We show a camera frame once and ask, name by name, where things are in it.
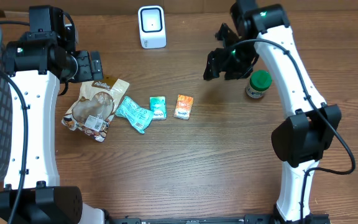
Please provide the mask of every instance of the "green lid jar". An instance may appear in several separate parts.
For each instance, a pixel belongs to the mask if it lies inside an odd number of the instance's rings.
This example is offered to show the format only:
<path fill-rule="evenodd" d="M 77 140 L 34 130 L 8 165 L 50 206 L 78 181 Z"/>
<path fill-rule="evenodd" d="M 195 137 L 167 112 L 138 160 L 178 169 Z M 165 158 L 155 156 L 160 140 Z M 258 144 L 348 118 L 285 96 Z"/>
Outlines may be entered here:
<path fill-rule="evenodd" d="M 249 79 L 246 88 L 247 94 L 251 98 L 262 97 L 272 84 L 272 77 L 264 70 L 254 72 Z"/>

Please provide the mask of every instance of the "small orange box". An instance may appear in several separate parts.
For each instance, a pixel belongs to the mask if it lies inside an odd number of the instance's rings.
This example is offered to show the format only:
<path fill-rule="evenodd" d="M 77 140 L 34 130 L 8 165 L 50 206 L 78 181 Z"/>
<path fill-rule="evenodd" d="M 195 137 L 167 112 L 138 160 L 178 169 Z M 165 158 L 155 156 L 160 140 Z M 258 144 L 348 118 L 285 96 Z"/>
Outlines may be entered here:
<path fill-rule="evenodd" d="M 177 107 L 173 116 L 179 119 L 189 119 L 192 106 L 193 97 L 178 95 Z"/>

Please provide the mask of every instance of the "teal snack packet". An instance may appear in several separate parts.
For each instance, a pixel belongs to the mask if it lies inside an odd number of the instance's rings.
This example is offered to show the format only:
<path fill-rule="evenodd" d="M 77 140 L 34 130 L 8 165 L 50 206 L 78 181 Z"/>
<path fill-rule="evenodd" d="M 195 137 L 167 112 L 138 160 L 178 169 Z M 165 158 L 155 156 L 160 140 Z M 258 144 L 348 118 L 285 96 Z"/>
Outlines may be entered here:
<path fill-rule="evenodd" d="M 150 97 L 150 109 L 153 111 L 153 120 L 167 119 L 165 96 Z"/>
<path fill-rule="evenodd" d="M 144 130 L 153 119 L 153 112 L 141 108 L 129 96 L 125 96 L 121 105 L 116 110 L 116 116 L 126 118 L 138 132 L 144 134 Z"/>

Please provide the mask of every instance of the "wood grain surface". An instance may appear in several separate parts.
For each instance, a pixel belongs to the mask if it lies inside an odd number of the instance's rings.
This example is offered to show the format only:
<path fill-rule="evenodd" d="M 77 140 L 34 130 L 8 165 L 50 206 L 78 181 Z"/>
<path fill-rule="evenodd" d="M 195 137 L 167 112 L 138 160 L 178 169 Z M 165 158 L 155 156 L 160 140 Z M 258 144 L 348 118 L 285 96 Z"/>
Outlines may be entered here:
<path fill-rule="evenodd" d="M 0 0 L 0 11 L 28 12 L 29 6 L 53 5 L 67 10 L 70 15 L 136 15 L 142 6 L 159 5 L 165 13 L 228 12 L 236 0 Z M 358 10 L 358 0 L 257 0 L 269 6 L 282 4 L 287 11 Z"/>
<path fill-rule="evenodd" d="M 342 110 L 339 132 L 357 161 L 351 175 L 315 174 L 311 211 L 328 213 L 332 223 L 358 223 L 358 11 L 288 16 L 316 88 Z M 214 33 L 222 22 L 233 27 L 228 14 L 167 14 L 168 44 L 158 50 L 140 46 L 136 16 L 74 21 L 78 49 L 100 51 L 104 75 L 129 82 L 127 95 L 141 106 L 149 107 L 150 96 L 166 96 L 168 119 L 153 121 L 141 135 L 127 120 L 115 118 L 105 142 L 98 143 L 60 122 L 79 94 L 80 84 L 71 84 L 58 97 L 55 117 L 62 185 L 79 186 L 84 202 L 116 218 L 272 211 L 280 192 L 281 161 L 270 135 L 283 121 L 276 87 L 261 100 L 252 100 L 244 93 L 248 80 L 203 80 L 206 56 L 221 46 Z M 20 26 L 2 29 L 5 43 L 26 31 Z M 260 61 L 256 70 L 263 68 Z M 195 99 L 188 121 L 172 117 L 178 94 Z M 335 139 L 320 164 L 345 170 L 350 161 Z"/>

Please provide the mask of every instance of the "white device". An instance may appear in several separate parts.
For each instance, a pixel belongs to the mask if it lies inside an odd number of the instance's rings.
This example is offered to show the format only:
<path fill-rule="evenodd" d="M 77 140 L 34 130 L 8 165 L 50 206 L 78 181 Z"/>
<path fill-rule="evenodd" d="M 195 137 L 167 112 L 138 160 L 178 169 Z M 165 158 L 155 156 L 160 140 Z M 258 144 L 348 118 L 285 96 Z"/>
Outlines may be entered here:
<path fill-rule="evenodd" d="M 156 49 L 167 45 L 164 10 L 160 6 L 143 6 L 137 12 L 140 43 L 145 49 Z"/>

